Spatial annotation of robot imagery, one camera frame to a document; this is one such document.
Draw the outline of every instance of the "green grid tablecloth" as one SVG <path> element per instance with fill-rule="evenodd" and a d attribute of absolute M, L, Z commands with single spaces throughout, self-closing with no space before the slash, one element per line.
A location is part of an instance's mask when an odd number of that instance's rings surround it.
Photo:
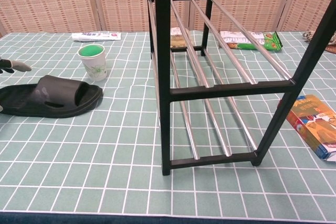
<path fill-rule="evenodd" d="M 202 33 L 192 32 L 199 44 Z M 307 44 L 301 33 L 280 33 L 284 48 L 272 53 L 293 74 Z M 336 221 L 336 164 L 319 160 L 285 122 L 260 167 L 211 165 L 161 174 L 160 131 L 148 33 L 123 33 L 106 41 L 108 78 L 97 82 L 103 102 L 68 119 L 0 115 L 0 209 L 143 216 Z M 4 59 L 22 60 L 31 72 L 0 75 L 0 87 L 37 83 L 46 74 L 92 83 L 70 34 L 12 33 L 0 40 Z M 242 82 L 212 35 L 209 53 L 226 83 Z M 257 81 L 280 80 L 256 51 L 235 50 Z M 214 78 L 200 56 L 210 84 Z M 184 53 L 175 54 L 183 87 L 196 85 Z M 336 108 L 336 57 L 325 52 L 303 94 Z M 171 73 L 171 85 L 174 86 Z M 247 125 L 260 141 L 280 94 L 237 97 Z M 211 99 L 233 152 L 245 140 L 225 99 Z M 221 153 L 201 101 L 187 103 L 201 155 Z M 179 103 L 172 103 L 172 158 L 192 153 Z"/>

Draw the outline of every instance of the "black slipper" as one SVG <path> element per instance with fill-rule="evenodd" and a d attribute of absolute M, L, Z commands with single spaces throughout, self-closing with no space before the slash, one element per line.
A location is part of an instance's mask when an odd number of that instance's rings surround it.
<path fill-rule="evenodd" d="M 102 89 L 83 81 L 46 75 L 37 84 L 0 89 L 2 114 L 68 118 L 94 109 Z"/>

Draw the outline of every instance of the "rack shelf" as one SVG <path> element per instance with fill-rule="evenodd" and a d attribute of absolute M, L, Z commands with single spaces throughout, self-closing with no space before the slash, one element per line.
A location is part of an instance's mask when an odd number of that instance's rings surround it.
<path fill-rule="evenodd" d="M 190 1 L 204 19 L 204 29 L 202 44 L 193 46 L 190 41 L 187 31 L 183 25 L 181 17 L 177 13 L 174 2 L 175 1 Z M 270 62 L 274 70 L 281 74 L 284 80 L 281 81 L 263 81 L 256 82 L 253 77 L 244 69 L 239 60 L 234 55 L 233 51 L 224 42 L 223 38 L 217 32 L 216 27 L 211 22 L 211 12 L 213 4 L 219 8 L 224 15 L 226 15 L 238 29 L 250 40 L 251 43 L 260 51 L 260 53 Z M 182 35 L 186 41 L 184 48 L 170 47 L 170 24 L 171 10 L 177 20 L 178 26 L 181 29 Z M 296 98 L 300 94 L 303 86 L 307 82 L 309 76 L 318 63 L 325 47 L 327 46 L 331 36 L 336 30 L 336 0 L 331 0 L 315 35 L 307 47 L 297 70 L 291 76 L 286 69 L 284 69 L 272 55 L 252 37 L 252 35 L 221 5 L 217 0 L 206 0 L 205 12 L 198 6 L 196 0 L 148 0 L 148 14 L 149 14 L 149 29 L 151 42 L 151 59 L 153 63 L 153 71 L 155 77 L 156 87 L 156 101 L 160 119 L 160 133 L 161 133 L 161 155 L 162 155 L 162 174 L 169 175 L 171 169 L 232 163 L 232 162 L 251 162 L 253 166 L 258 166 L 262 162 L 275 136 L 280 130 L 283 122 L 286 119 L 291 107 Z M 244 83 L 225 84 L 220 78 L 219 73 L 213 64 L 211 55 L 207 51 L 207 41 L 209 31 L 213 33 L 219 45 L 224 49 L 226 55 L 237 68 L 239 74 L 245 81 Z M 216 85 L 210 87 L 206 80 L 204 71 L 199 63 L 197 51 L 201 51 L 207 62 L 210 64 L 215 78 Z M 187 52 L 188 59 L 197 77 L 199 86 L 181 88 L 176 71 L 175 61 L 173 57 L 174 52 Z M 170 87 L 170 70 L 171 67 L 174 73 L 174 79 L 177 88 Z M 240 115 L 236 106 L 234 97 L 239 95 L 252 94 L 267 94 L 267 93 L 284 93 L 281 103 L 277 107 L 266 131 L 263 135 L 260 144 L 257 145 L 252 138 L 246 123 Z M 251 147 L 251 151 L 247 153 L 232 153 L 227 140 L 222 136 L 221 130 L 216 121 L 213 108 L 209 102 L 209 98 L 228 97 L 228 101 L 234 110 L 242 129 L 244 130 L 247 145 Z M 184 101 L 203 99 L 207 107 L 209 115 L 214 123 L 218 140 L 221 144 L 223 154 L 213 156 L 200 156 L 197 151 L 197 146 L 194 141 L 192 126 L 189 121 L 188 112 Z M 193 153 L 193 158 L 174 159 L 171 160 L 170 154 L 170 104 L 171 102 L 180 101 L 181 108 L 185 120 L 186 130 L 188 132 L 189 141 Z"/>

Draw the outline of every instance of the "cardboard box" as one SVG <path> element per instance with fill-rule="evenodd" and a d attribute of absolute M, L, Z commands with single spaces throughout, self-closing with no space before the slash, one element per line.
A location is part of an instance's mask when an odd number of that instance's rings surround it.
<path fill-rule="evenodd" d="M 320 159 L 336 161 L 336 114 L 331 108 L 312 94 L 303 95 L 287 121 Z"/>

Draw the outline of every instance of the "gray glove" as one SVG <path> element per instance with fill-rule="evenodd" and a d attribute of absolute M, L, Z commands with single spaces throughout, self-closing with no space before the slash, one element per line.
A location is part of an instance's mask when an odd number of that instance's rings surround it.
<path fill-rule="evenodd" d="M 0 58 L 0 73 L 3 73 L 3 70 L 8 73 L 14 73 L 14 70 L 20 72 L 29 72 L 32 68 L 22 61 L 18 60 L 2 60 Z"/>

